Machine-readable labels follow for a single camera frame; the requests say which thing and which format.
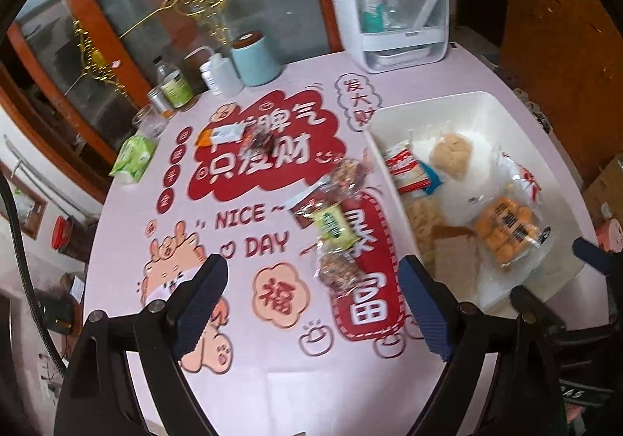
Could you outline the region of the beige wafer bar packet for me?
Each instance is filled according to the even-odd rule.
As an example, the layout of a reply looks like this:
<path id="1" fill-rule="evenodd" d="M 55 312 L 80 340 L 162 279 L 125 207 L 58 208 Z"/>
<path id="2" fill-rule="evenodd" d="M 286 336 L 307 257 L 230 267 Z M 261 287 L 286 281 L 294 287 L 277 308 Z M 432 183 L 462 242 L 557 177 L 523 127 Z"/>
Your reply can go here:
<path id="1" fill-rule="evenodd" d="M 468 227 L 435 225 L 434 279 L 445 284 L 459 301 L 476 301 L 476 288 L 482 259 L 475 233 Z"/>

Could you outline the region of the orange puffs snack bag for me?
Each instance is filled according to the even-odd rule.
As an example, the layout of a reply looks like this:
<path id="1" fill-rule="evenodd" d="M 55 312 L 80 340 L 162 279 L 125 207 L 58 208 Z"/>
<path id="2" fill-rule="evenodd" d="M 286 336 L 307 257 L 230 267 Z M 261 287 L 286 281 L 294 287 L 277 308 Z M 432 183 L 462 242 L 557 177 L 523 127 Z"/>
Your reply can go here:
<path id="1" fill-rule="evenodd" d="M 528 204 L 507 194 L 490 199 L 470 225 L 495 265 L 504 270 L 542 249 L 552 232 Z"/>

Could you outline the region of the red cookies packet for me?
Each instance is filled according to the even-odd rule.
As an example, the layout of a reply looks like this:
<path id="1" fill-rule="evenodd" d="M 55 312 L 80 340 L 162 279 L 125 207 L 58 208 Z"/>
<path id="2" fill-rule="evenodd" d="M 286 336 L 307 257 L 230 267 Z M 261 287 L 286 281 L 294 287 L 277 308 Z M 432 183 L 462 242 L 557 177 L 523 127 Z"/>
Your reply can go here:
<path id="1" fill-rule="evenodd" d="M 399 194 L 433 191 L 432 177 L 423 168 L 423 163 L 411 150 L 408 141 L 390 147 L 382 152 L 383 162 Z"/>

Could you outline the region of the rice crisp cake packet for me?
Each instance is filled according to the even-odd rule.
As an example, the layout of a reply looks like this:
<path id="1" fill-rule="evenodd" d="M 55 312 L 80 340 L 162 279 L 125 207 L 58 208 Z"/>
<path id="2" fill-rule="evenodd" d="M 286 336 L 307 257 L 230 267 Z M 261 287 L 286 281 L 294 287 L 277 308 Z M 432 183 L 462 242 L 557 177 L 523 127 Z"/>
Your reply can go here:
<path id="1" fill-rule="evenodd" d="M 462 181 L 468 172 L 472 152 L 472 141 L 457 133 L 447 133 L 434 145 L 430 164 L 454 180 Z"/>

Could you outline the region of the orange white snack bar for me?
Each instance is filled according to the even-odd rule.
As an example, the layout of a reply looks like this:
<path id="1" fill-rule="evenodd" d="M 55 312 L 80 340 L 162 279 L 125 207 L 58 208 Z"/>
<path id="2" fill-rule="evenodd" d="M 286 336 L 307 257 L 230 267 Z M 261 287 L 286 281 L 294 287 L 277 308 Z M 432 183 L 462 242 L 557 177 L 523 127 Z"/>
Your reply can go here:
<path id="1" fill-rule="evenodd" d="M 242 141 L 245 130 L 245 124 L 205 128 L 197 137 L 195 145 L 196 147 L 211 147 L 222 144 L 238 143 L 239 141 Z"/>

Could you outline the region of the white plastic bin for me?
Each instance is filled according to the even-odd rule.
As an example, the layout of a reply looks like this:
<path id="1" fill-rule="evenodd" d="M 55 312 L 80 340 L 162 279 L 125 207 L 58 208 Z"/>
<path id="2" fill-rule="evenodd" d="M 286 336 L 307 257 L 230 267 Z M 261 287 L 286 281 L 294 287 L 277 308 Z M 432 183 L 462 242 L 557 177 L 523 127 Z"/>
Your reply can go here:
<path id="1" fill-rule="evenodd" d="M 548 300 L 584 267 L 572 252 L 574 240 L 595 235 L 579 189 L 558 150 L 517 99 L 501 101 L 485 91 L 383 108 L 365 128 L 364 136 L 378 173 L 388 178 L 383 151 L 408 141 L 416 156 L 427 162 L 436 141 L 448 133 L 464 136 L 473 146 L 465 178 L 455 181 L 446 177 L 434 193 L 449 224 L 468 225 L 500 192 L 510 188 L 510 178 L 504 177 L 497 163 L 501 154 L 507 154 L 537 180 L 540 204 L 535 214 L 549 230 L 539 249 L 523 252 L 507 269 L 497 268 L 482 247 L 472 302 L 489 314 L 509 316 L 510 291 L 516 285 L 525 285 L 540 300 Z"/>

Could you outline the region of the brown nut bar packet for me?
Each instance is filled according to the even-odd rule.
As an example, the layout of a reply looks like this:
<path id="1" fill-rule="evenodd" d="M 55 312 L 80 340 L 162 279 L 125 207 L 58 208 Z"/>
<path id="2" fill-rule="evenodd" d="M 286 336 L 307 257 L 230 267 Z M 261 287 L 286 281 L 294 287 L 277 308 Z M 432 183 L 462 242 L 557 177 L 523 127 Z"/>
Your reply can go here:
<path id="1" fill-rule="evenodd" d="M 316 278 L 335 297 L 351 293 L 364 278 L 364 272 L 347 251 L 322 250 Z"/>

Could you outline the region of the pink alarm clock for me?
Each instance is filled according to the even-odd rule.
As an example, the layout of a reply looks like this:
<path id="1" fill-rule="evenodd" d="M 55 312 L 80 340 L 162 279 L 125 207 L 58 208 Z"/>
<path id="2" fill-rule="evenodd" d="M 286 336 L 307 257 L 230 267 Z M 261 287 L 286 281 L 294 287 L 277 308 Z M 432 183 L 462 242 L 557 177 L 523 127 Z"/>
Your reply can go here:
<path id="1" fill-rule="evenodd" d="M 610 219 L 597 230 L 599 247 L 604 251 L 623 250 L 623 230 L 617 219 Z"/>

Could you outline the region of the pink printed table mat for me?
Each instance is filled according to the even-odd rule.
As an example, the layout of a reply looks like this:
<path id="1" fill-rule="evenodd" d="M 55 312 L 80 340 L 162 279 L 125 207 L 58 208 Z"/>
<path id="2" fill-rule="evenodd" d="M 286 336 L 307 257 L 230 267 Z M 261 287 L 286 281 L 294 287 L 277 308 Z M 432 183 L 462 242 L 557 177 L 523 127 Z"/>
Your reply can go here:
<path id="1" fill-rule="evenodd" d="M 218 253 L 228 264 L 223 299 L 181 360 L 218 434 L 408 433 L 443 362 L 399 289 L 399 261 L 417 246 L 364 131 L 383 108 L 476 91 L 525 107 L 462 47 L 434 64 L 380 74 L 334 53 L 288 65 L 272 83 L 235 98 L 203 95 L 171 119 L 138 183 L 112 185 L 84 308 L 136 314 L 169 298 Z M 203 129 L 233 124 L 273 131 L 270 155 L 240 157 L 242 141 L 196 147 Z M 336 157 L 361 159 L 365 151 L 373 171 L 343 205 L 364 280 L 335 299 L 316 278 L 316 227 L 301 229 L 286 204 Z"/>

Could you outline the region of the blue snack packet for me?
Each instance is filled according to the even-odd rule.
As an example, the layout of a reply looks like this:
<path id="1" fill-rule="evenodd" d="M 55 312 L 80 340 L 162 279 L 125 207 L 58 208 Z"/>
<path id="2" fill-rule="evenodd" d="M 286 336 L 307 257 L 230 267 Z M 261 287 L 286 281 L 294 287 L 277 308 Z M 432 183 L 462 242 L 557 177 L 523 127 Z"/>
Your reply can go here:
<path id="1" fill-rule="evenodd" d="M 420 166 L 428 178 L 428 182 L 426 186 L 424 186 L 423 192 L 426 195 L 431 195 L 443 184 L 443 179 L 428 164 L 421 162 Z"/>

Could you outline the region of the green yellow candy packet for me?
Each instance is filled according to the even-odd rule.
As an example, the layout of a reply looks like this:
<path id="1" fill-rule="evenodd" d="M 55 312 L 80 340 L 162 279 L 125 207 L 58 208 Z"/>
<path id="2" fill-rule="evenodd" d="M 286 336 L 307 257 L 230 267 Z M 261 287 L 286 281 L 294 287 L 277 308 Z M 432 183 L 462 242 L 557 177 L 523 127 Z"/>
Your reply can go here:
<path id="1" fill-rule="evenodd" d="M 311 214 L 322 244 L 330 250 L 348 250 L 358 238 L 339 204 L 325 206 Z"/>

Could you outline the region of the red stool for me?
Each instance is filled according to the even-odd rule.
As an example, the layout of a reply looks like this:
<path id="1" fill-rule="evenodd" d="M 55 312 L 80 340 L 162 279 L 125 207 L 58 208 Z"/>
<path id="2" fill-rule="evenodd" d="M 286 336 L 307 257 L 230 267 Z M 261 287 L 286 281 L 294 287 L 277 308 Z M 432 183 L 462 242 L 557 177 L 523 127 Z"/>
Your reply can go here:
<path id="1" fill-rule="evenodd" d="M 51 236 L 51 247 L 55 250 L 67 247 L 71 240 L 72 228 L 71 217 L 57 217 Z"/>

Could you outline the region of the red white clear bag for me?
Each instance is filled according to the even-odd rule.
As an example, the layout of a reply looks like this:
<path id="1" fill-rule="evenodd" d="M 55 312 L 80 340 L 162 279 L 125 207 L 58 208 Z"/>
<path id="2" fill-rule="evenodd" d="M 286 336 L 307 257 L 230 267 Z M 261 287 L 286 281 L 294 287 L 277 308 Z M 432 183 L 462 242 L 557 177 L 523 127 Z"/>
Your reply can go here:
<path id="1" fill-rule="evenodd" d="M 509 185 L 513 190 L 521 192 L 527 202 L 540 206 L 542 187 L 531 171 L 515 162 L 505 151 L 498 152 L 496 168 L 500 181 Z"/>

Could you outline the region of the dark red snack packet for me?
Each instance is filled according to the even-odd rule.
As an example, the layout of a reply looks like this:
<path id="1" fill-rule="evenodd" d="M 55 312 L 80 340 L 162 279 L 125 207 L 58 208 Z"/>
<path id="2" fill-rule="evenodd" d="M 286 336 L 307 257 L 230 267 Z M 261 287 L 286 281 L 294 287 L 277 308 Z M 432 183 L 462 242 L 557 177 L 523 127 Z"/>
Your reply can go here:
<path id="1" fill-rule="evenodd" d="M 330 184 L 308 188 L 286 204 L 295 223 L 305 229 L 313 224 L 313 215 L 328 206 L 341 203 L 345 196 Z"/>

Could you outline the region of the cardboard box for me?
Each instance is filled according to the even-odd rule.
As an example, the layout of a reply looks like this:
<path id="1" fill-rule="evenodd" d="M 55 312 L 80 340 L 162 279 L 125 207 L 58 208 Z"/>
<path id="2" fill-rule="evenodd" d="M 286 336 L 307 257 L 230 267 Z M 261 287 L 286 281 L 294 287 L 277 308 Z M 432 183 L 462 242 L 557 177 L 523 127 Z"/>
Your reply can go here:
<path id="1" fill-rule="evenodd" d="M 599 228 L 608 220 L 622 222 L 622 154 L 615 156 L 583 193 L 592 224 Z"/>

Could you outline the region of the green tissue pack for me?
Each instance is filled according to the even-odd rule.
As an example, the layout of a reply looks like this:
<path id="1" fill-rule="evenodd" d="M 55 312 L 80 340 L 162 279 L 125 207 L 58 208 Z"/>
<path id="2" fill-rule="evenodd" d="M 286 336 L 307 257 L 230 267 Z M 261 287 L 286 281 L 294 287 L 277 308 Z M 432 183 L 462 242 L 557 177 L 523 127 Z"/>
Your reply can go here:
<path id="1" fill-rule="evenodd" d="M 109 173 L 110 177 L 120 184 L 136 184 L 153 158 L 156 143 L 141 134 L 134 134 L 127 138 L 121 146 L 116 161 Z"/>

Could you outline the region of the red nut brittle packet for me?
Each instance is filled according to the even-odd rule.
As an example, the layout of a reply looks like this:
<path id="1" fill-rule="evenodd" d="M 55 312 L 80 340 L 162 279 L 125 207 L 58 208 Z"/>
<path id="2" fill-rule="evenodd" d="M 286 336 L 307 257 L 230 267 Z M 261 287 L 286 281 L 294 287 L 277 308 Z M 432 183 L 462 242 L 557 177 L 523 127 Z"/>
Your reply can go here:
<path id="1" fill-rule="evenodd" d="M 373 168 L 367 151 L 363 152 L 361 159 L 338 157 L 328 174 L 329 191 L 337 199 L 355 198 L 364 188 L 366 178 Z"/>

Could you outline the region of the clear glass cup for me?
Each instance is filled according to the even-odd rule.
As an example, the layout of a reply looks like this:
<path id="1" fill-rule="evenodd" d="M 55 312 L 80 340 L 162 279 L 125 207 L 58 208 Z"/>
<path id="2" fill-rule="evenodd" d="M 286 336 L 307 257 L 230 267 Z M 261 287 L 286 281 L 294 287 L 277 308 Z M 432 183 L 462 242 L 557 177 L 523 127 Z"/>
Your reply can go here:
<path id="1" fill-rule="evenodd" d="M 145 138 L 159 139 L 167 125 L 168 119 L 163 117 L 151 104 L 139 109 L 132 118 L 132 126 L 139 135 L 145 136 Z"/>

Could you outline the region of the small metal can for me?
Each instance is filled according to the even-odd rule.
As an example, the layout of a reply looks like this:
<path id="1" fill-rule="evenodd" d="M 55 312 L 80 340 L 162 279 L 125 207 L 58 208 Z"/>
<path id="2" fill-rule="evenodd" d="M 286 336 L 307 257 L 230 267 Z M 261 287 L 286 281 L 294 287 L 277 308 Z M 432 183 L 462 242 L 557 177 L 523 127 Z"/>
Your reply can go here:
<path id="1" fill-rule="evenodd" d="M 165 119 L 171 119 L 175 114 L 175 109 L 168 101 L 161 87 L 156 86 L 152 88 L 148 93 L 148 100 L 154 108 L 154 110 Z"/>

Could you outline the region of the clear bottle green label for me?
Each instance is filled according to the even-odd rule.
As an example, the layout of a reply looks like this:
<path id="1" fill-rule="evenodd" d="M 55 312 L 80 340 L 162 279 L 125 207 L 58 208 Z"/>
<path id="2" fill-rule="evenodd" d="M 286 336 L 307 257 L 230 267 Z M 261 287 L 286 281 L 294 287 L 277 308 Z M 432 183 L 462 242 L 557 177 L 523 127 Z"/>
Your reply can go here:
<path id="1" fill-rule="evenodd" d="M 176 110 L 191 106 L 194 92 L 177 65 L 165 62 L 162 56 L 153 59 L 156 71 L 156 79 L 163 94 L 171 106 Z"/>

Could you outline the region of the white squeeze bottle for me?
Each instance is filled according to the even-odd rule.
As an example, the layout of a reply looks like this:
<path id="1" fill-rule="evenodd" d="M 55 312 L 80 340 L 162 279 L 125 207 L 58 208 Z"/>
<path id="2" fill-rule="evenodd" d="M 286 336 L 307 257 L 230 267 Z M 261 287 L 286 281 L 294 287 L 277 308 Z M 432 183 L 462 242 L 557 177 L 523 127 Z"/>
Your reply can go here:
<path id="1" fill-rule="evenodd" d="M 198 47 L 187 54 L 184 59 L 189 59 L 200 52 L 208 54 L 208 59 L 200 64 L 199 69 L 202 80 L 213 95 L 234 98 L 243 91 L 243 81 L 236 72 L 232 60 L 220 52 L 215 52 L 211 47 Z"/>

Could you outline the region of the light blue canister wooden lid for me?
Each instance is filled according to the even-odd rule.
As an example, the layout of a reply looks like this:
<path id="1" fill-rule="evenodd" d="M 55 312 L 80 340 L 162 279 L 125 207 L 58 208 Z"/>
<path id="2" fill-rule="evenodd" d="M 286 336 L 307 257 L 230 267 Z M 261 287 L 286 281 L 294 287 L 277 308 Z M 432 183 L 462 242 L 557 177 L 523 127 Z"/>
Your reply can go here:
<path id="1" fill-rule="evenodd" d="M 263 86 L 282 72 L 282 65 L 259 30 L 236 37 L 230 43 L 230 53 L 241 80 L 247 87 Z"/>

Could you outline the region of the wooden glass door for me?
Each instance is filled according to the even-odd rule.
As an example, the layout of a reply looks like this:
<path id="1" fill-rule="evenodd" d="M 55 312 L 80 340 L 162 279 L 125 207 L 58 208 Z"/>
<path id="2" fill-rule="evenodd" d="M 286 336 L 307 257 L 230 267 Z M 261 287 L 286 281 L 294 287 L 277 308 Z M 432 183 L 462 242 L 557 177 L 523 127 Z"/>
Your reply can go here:
<path id="1" fill-rule="evenodd" d="M 203 91 L 200 47 L 253 30 L 284 64 L 340 49 L 329 0 L 25 0 L 1 43 L 6 163 L 102 201 L 156 60 Z"/>

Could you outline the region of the white storage box clear window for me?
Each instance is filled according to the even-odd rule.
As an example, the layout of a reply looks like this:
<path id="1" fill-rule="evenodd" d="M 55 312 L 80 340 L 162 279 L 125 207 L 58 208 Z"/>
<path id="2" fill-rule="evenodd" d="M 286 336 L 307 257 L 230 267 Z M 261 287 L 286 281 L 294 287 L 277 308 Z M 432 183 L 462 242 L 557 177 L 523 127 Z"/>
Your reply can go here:
<path id="1" fill-rule="evenodd" d="M 341 44 L 372 74 L 433 64 L 449 46 L 450 0 L 332 0 Z"/>

